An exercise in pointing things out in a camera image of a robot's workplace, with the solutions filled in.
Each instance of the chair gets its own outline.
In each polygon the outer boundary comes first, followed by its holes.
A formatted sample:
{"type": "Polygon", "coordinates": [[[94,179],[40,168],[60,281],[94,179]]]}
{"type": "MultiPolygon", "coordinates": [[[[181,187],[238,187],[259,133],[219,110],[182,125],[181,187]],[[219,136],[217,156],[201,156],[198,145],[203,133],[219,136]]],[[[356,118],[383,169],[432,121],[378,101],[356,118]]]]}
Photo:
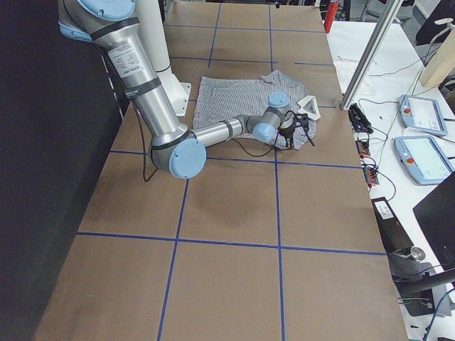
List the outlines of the chair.
{"type": "MultiPolygon", "coordinates": [[[[387,0],[367,0],[365,7],[360,15],[360,20],[365,21],[366,16],[379,18],[384,11],[387,0]]],[[[414,0],[405,0],[398,10],[396,18],[400,21],[401,26],[405,26],[406,22],[412,18],[412,10],[414,9],[414,0]]]]}

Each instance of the metal stand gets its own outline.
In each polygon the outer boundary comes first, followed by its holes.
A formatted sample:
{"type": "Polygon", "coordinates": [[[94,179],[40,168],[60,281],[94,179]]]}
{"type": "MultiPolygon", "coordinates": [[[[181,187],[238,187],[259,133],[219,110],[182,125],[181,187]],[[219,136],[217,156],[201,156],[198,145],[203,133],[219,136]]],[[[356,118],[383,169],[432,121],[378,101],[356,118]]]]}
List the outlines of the metal stand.
{"type": "Polygon", "coordinates": [[[376,24],[375,30],[371,35],[370,41],[368,41],[365,51],[363,51],[362,58],[358,63],[357,69],[355,69],[354,76],[349,83],[348,89],[341,101],[341,109],[347,110],[353,101],[355,94],[357,93],[360,85],[362,84],[363,78],[367,74],[370,68],[371,62],[378,51],[380,44],[384,40],[385,34],[387,33],[390,25],[392,24],[398,10],[400,9],[403,0],[388,0],[385,5],[384,12],[379,18],[376,24]]]}
{"type": "MultiPolygon", "coordinates": [[[[453,280],[453,271],[437,274],[430,263],[419,263],[396,254],[388,254],[388,259],[392,277],[399,279],[397,290],[408,313],[411,316],[434,313],[434,305],[447,292],[445,283],[453,280]]],[[[449,298],[439,307],[438,314],[450,316],[451,309],[449,298]]]]}

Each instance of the light blue joint cap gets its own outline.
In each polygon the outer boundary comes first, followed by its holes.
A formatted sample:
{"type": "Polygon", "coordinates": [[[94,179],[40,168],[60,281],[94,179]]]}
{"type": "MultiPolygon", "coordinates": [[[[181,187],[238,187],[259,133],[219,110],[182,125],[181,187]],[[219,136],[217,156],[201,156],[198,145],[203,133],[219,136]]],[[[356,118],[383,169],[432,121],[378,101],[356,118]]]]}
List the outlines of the light blue joint cap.
{"type": "Polygon", "coordinates": [[[286,92],[275,91],[269,96],[269,106],[272,108],[282,108],[289,105],[289,98],[286,92]]]}
{"type": "Polygon", "coordinates": [[[107,21],[121,21],[136,7],[136,0],[77,0],[84,10],[107,21]]]}
{"type": "Polygon", "coordinates": [[[63,25],[62,23],[58,23],[60,26],[60,32],[69,39],[81,40],[85,41],[86,43],[92,43],[92,39],[90,35],[86,32],[75,30],[69,26],[63,25]]]}
{"type": "Polygon", "coordinates": [[[277,130],[269,123],[259,123],[253,128],[253,136],[261,142],[268,142],[275,136],[277,130]]]}
{"type": "Polygon", "coordinates": [[[173,150],[169,170],[176,178],[189,179],[202,171],[206,159],[205,146],[196,139],[186,139],[173,150]]]}

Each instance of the grid line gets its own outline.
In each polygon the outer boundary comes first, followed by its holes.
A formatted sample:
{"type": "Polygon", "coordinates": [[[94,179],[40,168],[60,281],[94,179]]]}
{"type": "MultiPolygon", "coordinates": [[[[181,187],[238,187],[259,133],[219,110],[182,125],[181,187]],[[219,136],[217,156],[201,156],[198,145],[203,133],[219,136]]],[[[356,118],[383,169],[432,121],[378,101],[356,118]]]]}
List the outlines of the grid line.
{"type": "Polygon", "coordinates": [[[220,62],[241,62],[241,63],[270,63],[268,60],[247,60],[247,59],[223,59],[223,58],[202,58],[202,57],[169,57],[170,59],[189,59],[189,60],[207,60],[220,62]]]}
{"type": "Polygon", "coordinates": [[[269,6],[270,72],[273,72],[272,13],[269,6]]]}
{"type": "Polygon", "coordinates": [[[324,249],[321,247],[293,247],[287,245],[268,245],[268,244],[253,244],[253,243],[239,243],[239,242],[221,242],[217,240],[204,240],[204,239],[181,239],[181,238],[170,238],[170,237],[153,237],[153,236],[141,236],[135,234],[115,234],[115,233],[100,233],[100,232],[76,232],[78,236],[87,237],[101,237],[101,238],[125,238],[125,239],[144,239],[144,240],[155,240],[159,242],[179,242],[188,244],[210,244],[220,245],[228,247],[254,247],[260,249],[282,249],[291,251],[308,251],[308,252],[323,252],[331,254],[359,254],[359,255],[370,255],[370,256],[387,256],[385,252],[378,251],[358,251],[358,250],[342,250],[342,249],[324,249]]]}
{"type": "Polygon", "coordinates": [[[304,62],[301,62],[301,63],[294,63],[295,65],[315,65],[315,66],[333,66],[335,67],[335,65],[333,64],[328,64],[328,63],[304,63],[304,62]]]}
{"type": "Polygon", "coordinates": [[[213,47],[215,46],[215,39],[216,39],[216,31],[218,29],[218,21],[220,20],[220,13],[221,13],[221,3],[218,7],[218,15],[216,16],[216,24],[215,24],[215,31],[213,32],[213,40],[212,40],[212,48],[210,49],[210,57],[208,59],[208,68],[210,69],[210,64],[212,63],[212,55],[213,55],[213,47]]]}
{"type": "MultiPolygon", "coordinates": [[[[176,24],[164,24],[164,27],[183,27],[183,28],[215,28],[216,26],[200,26],[200,25],[176,25],[176,24]]],[[[218,26],[219,30],[243,30],[243,31],[269,31],[268,28],[249,28],[249,27],[224,27],[218,26]]],[[[273,29],[276,32],[300,32],[300,33],[325,33],[324,31],[314,30],[284,30],[284,29],[273,29]]]]}
{"type": "Polygon", "coordinates": [[[281,218],[279,214],[279,178],[278,178],[278,157],[277,150],[274,150],[274,167],[275,167],[275,195],[277,202],[277,234],[278,234],[278,272],[279,272],[279,304],[281,311],[281,321],[282,321],[282,341],[286,341],[286,328],[285,328],[285,319],[284,319],[284,288],[283,288],[283,258],[282,258],[282,228],[281,228],[281,218]]]}
{"type": "Polygon", "coordinates": [[[185,190],[183,191],[183,198],[182,198],[182,206],[181,206],[181,210],[180,210],[180,216],[178,217],[178,226],[177,226],[176,238],[175,238],[175,242],[173,243],[171,266],[170,266],[170,269],[169,269],[168,281],[167,281],[167,284],[166,284],[166,292],[164,294],[163,308],[161,310],[161,318],[160,318],[160,321],[159,321],[158,335],[156,337],[157,341],[161,341],[161,334],[163,332],[164,317],[166,315],[166,307],[167,307],[167,303],[168,303],[169,290],[171,288],[173,265],[175,264],[176,255],[177,255],[178,238],[180,237],[180,229],[181,229],[181,226],[182,226],[183,212],[185,211],[185,203],[186,203],[186,196],[188,194],[188,185],[189,185],[189,183],[190,183],[190,180],[187,179],[186,180],[186,184],[185,184],[185,190]]]}
{"type": "MultiPolygon", "coordinates": [[[[111,150],[110,153],[115,154],[131,154],[131,155],[144,155],[140,151],[118,151],[111,150]]],[[[208,156],[207,160],[212,161],[236,161],[236,162],[250,162],[250,163],[270,163],[275,164],[275,161],[271,160],[255,160],[247,158],[221,158],[221,157],[212,157],[208,156]]],[[[327,167],[327,168],[347,168],[347,169],[363,169],[362,166],[350,166],[350,165],[335,165],[335,164],[325,164],[325,163],[310,163],[310,162],[292,162],[292,161],[276,161],[279,165],[289,165],[289,166],[310,166],[310,167],[327,167]]]]}

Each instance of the black curtain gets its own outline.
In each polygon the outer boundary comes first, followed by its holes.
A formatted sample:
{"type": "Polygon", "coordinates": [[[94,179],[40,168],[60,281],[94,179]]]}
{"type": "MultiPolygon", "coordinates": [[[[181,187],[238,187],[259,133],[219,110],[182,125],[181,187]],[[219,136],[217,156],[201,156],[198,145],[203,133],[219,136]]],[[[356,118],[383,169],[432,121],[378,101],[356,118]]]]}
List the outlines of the black curtain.
{"type": "Polygon", "coordinates": [[[54,0],[0,4],[0,340],[29,340],[127,101],[54,0]]]}

